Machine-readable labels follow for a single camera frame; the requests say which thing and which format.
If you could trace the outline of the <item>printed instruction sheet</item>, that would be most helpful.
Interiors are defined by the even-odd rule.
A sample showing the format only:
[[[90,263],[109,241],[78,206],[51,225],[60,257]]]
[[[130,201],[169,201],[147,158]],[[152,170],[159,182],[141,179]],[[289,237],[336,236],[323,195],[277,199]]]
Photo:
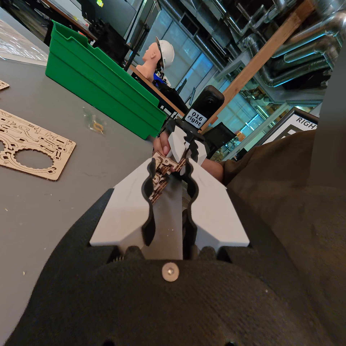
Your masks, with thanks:
[[[0,21],[1,59],[46,66],[48,55],[4,21]]]

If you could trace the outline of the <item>wooden model assembly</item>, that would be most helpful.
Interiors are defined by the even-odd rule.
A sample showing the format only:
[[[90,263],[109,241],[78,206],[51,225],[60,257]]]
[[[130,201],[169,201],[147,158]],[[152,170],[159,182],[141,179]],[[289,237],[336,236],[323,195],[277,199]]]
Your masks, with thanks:
[[[156,170],[153,178],[153,193],[149,197],[152,204],[159,199],[163,189],[167,186],[167,177],[171,174],[171,169],[175,172],[179,172],[186,163],[186,158],[182,158],[180,162],[177,163],[163,156],[160,152],[154,153],[153,158],[155,159]]]

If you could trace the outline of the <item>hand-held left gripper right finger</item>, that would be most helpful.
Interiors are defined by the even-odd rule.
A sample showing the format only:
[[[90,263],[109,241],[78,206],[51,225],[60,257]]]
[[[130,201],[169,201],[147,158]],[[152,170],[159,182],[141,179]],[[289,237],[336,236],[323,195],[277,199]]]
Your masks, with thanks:
[[[192,244],[198,249],[247,247],[250,243],[228,195],[227,188],[193,159],[185,164],[188,193],[188,221]]]

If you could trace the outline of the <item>person's right hand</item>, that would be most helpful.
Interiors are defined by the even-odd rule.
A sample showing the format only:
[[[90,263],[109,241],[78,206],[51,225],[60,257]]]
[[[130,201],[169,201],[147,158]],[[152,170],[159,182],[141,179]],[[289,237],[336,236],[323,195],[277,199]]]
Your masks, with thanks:
[[[153,140],[153,155],[159,152],[162,156],[167,156],[171,150],[168,138],[168,132],[163,131],[160,136]]]

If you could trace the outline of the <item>green plastic bin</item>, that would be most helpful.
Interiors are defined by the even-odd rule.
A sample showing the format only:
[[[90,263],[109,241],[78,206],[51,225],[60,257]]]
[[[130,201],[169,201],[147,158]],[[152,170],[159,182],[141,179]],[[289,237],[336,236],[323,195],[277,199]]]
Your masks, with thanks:
[[[140,138],[156,137],[166,119],[158,98],[87,37],[52,23],[46,76]]]

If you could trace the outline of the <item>person's right forearm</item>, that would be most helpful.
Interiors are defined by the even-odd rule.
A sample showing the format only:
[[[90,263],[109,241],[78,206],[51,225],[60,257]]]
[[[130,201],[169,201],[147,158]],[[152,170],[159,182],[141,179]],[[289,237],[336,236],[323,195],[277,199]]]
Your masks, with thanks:
[[[219,162],[211,161],[210,159],[206,158],[201,167],[219,182],[223,182],[224,169]]]

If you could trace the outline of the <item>wooden puzzle sheet gear holes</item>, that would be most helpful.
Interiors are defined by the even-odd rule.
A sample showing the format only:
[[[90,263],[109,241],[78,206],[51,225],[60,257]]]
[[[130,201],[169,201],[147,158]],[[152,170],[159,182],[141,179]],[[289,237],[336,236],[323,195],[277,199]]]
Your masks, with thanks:
[[[4,149],[0,153],[0,165],[15,171],[49,181],[57,181],[62,174],[76,143],[46,130],[5,110],[0,110],[0,140]],[[21,164],[19,152],[35,151],[48,156],[52,163],[48,168],[32,168]]]

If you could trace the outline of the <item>wooden ceiling beam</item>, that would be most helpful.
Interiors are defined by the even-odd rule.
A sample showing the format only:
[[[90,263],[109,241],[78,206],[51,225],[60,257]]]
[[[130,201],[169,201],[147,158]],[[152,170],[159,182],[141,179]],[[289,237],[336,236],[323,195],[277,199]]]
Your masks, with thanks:
[[[206,130],[210,123],[216,121],[218,114],[239,93],[246,83],[259,71],[272,55],[283,45],[293,32],[311,15],[314,4],[310,0],[303,1],[294,12],[285,20],[280,28],[266,42],[261,50],[250,60],[237,77],[223,92],[224,104],[201,127],[200,132]]]

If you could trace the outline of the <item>grey desk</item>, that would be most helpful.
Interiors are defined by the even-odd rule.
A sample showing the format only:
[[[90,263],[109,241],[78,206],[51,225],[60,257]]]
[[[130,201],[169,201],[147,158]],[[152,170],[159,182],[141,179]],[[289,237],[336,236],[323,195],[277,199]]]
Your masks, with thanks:
[[[152,145],[98,112],[106,134],[85,124],[88,105],[45,67],[1,59],[1,109],[76,143],[58,181],[1,167],[1,345],[19,321],[47,259],[77,219],[151,156]]]

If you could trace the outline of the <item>metal ventilation ducts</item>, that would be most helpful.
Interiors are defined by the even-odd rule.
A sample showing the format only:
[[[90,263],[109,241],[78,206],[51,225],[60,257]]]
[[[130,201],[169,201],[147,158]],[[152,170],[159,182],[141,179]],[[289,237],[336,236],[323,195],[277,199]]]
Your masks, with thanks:
[[[269,87],[332,72],[345,42],[345,1],[311,1],[306,22],[258,71]],[[253,57],[301,1],[159,1],[224,75],[242,53]]]

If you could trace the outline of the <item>black white sign board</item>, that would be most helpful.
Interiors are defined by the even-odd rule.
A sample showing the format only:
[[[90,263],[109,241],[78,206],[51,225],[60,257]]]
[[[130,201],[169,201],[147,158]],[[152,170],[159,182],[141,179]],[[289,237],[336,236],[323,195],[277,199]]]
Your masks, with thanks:
[[[280,140],[297,132],[317,129],[319,117],[293,107],[255,146]]]

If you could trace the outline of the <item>mannequin head white hard hat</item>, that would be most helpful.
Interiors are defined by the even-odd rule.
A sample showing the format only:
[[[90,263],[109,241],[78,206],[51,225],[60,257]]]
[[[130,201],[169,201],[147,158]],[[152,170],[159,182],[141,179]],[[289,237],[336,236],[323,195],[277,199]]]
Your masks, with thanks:
[[[174,47],[166,40],[155,37],[155,41],[145,51],[142,58],[143,64],[138,64],[136,70],[139,71],[149,82],[154,81],[154,74],[157,69],[169,68],[175,57]]]

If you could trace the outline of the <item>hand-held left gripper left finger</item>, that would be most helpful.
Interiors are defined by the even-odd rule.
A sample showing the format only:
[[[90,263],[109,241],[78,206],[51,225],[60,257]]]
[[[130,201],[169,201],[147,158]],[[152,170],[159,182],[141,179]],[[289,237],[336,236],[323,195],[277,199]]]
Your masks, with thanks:
[[[149,246],[155,236],[152,195],[155,160],[149,158],[114,187],[91,246]]]

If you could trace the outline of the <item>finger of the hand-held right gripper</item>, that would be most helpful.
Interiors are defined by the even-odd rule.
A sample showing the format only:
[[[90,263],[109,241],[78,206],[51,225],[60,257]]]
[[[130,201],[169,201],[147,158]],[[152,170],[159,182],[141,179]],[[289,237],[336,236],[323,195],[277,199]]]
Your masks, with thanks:
[[[180,162],[184,152],[186,150],[186,139],[187,133],[178,127],[177,125],[174,128],[174,131],[168,137],[168,143],[170,146],[170,151],[167,154],[168,158],[173,157],[176,162]]]
[[[190,158],[201,166],[206,157],[207,153],[204,143],[197,140],[192,140],[190,143]]]

